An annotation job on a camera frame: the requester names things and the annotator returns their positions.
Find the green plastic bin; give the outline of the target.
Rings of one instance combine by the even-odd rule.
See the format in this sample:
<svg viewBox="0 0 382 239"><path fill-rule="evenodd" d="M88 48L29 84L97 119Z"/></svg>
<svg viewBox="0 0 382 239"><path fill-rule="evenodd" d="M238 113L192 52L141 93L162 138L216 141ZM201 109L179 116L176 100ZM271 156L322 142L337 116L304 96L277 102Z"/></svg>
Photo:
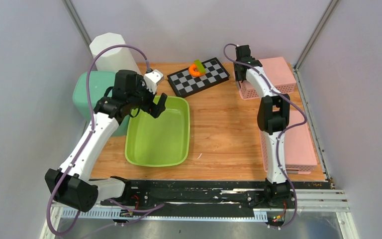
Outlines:
<svg viewBox="0 0 382 239"><path fill-rule="evenodd" d="M81 115L86 119L87 122L90 122L91 114L87 98L86 79L87 72L83 73L79 77L73 93L72 100L78 111L81 113ZM114 80L115 73L113 72L91 71L89 87L91 103L93 108L96 106L98 100L100 100L104 96L104 93L106 92L107 88L112 87L114 85ZM129 119L129 116L125 117L118 129L112 134L112 137L126 136Z"/></svg>

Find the large white container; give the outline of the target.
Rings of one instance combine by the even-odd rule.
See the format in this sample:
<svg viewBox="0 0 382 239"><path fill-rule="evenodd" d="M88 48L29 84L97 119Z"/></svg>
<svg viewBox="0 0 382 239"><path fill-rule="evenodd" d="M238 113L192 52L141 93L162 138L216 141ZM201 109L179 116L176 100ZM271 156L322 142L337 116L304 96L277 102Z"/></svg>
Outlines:
<svg viewBox="0 0 382 239"><path fill-rule="evenodd" d="M114 45L126 44L120 34L105 33L94 38L90 43L89 49L93 58L100 52ZM119 70L132 70L142 75L129 48L114 48L102 54L95 63L98 71L116 73Z"/></svg>

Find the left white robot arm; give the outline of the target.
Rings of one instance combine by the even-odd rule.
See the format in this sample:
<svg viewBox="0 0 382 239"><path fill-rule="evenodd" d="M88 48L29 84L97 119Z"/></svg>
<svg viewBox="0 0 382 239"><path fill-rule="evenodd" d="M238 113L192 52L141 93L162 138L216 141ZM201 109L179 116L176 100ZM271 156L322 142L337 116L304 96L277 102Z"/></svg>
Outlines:
<svg viewBox="0 0 382 239"><path fill-rule="evenodd" d="M133 110L143 111L158 118L166 109L166 94L154 103L157 86L164 75L158 70L148 70L140 75L131 70L120 70L114 83L92 109L91 122L77 146L58 169L45 174L52 200L88 212L96 203L114 199L126 206L132 201L131 182L111 176L92 181L91 172L101 151L112 134Z"/></svg>

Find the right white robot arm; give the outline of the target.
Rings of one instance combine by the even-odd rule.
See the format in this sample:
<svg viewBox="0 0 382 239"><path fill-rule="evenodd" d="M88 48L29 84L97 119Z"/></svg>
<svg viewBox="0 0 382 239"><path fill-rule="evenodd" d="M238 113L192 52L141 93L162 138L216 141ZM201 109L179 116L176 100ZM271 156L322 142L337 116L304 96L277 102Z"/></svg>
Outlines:
<svg viewBox="0 0 382 239"><path fill-rule="evenodd" d="M290 105L277 94L279 90L267 78L261 62L251 56L249 45L237 46L235 53L235 79L249 82L261 99L257 125L266 149L263 153L267 160L264 201L267 206L276 208L290 196L290 183L284 173L285 144L280 138L289 124Z"/></svg>

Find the pink perforated basket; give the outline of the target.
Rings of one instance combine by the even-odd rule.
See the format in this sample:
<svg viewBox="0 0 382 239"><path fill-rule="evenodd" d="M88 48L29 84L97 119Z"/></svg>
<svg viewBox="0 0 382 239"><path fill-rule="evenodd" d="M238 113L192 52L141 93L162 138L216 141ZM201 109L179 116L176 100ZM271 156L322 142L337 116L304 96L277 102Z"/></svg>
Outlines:
<svg viewBox="0 0 382 239"><path fill-rule="evenodd" d="M296 80L291 68L283 57L259 59L271 83L283 94L291 94L296 88ZM238 81L237 88L241 99L258 98L254 87L248 81Z"/></svg>
<svg viewBox="0 0 382 239"><path fill-rule="evenodd" d="M300 112L290 110L289 126L303 121ZM267 173L267 142L259 131L263 168ZM288 130L285 133L285 163L287 173L308 175L318 165L308 124Z"/></svg>

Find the green plastic tray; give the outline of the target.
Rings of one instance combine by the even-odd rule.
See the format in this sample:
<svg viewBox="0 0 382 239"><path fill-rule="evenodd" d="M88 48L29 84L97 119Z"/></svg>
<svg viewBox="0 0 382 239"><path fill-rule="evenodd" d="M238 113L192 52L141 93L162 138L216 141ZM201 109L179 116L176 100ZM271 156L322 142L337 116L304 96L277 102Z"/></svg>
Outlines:
<svg viewBox="0 0 382 239"><path fill-rule="evenodd" d="M158 118L140 112L129 121L125 158L137 166L168 167L183 163L189 152L191 114L189 103L168 96Z"/></svg>

